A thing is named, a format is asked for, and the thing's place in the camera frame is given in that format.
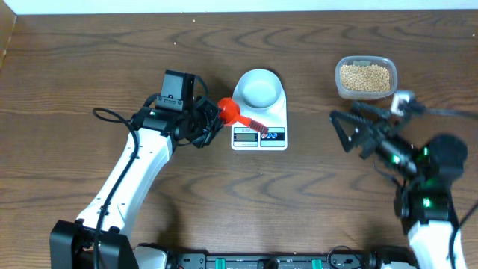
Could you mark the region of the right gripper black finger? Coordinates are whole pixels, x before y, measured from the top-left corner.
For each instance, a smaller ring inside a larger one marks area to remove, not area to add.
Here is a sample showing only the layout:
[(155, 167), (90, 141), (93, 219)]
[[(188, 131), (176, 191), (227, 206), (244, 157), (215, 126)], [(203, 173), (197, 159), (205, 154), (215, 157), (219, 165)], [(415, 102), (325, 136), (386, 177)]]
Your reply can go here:
[[(368, 120), (356, 114), (344, 111), (332, 111), (329, 114), (329, 121), (335, 128), (338, 138), (345, 152), (364, 143), (367, 134)], [(353, 132), (346, 133), (346, 129), (341, 125), (353, 127)]]
[(365, 102), (353, 101), (352, 109), (354, 111), (367, 111), (371, 112), (382, 119), (388, 119), (391, 116), (391, 112), (384, 108), (379, 108), (374, 105), (369, 105)]

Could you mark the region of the red measuring scoop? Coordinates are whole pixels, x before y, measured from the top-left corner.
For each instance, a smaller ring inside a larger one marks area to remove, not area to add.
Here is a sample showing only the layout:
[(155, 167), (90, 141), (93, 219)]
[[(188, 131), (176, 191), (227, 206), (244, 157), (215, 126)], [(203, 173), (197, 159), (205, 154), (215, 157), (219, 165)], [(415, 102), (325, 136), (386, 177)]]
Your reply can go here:
[(232, 126), (235, 123), (240, 123), (247, 128), (262, 134), (268, 133), (268, 127), (266, 127), (264, 124), (249, 117), (243, 116), (240, 112), (240, 106), (234, 102), (232, 98), (222, 98), (217, 105), (220, 109), (219, 117), (225, 126)]

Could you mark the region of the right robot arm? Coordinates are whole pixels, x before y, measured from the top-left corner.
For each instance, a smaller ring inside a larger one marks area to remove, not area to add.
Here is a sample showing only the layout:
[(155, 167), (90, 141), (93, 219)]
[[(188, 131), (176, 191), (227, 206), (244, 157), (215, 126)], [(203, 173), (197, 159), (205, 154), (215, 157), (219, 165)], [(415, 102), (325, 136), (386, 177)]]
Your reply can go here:
[(400, 219), (409, 247), (381, 246), (371, 249), (366, 268), (466, 268), (461, 228), (451, 188), (464, 173), (466, 144), (452, 134), (438, 134), (421, 148), (400, 135), (418, 115), (455, 115), (452, 110), (427, 108), (400, 101), (388, 110), (353, 102), (349, 111), (332, 111), (334, 126), (345, 152), (359, 147), (361, 158), (375, 155), (398, 172), (402, 180), (385, 173), (396, 186), (394, 211)]

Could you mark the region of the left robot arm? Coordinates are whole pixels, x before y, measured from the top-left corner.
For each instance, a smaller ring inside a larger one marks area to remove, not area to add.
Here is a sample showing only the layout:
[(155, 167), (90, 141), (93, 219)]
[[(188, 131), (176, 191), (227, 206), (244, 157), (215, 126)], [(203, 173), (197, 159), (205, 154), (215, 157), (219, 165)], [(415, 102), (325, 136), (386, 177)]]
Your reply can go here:
[(52, 268), (167, 268), (168, 253), (152, 244), (132, 247), (140, 208), (182, 140), (210, 144), (223, 127), (220, 108), (207, 97), (147, 100), (125, 122), (128, 140), (92, 202), (73, 222), (59, 220), (49, 237)]

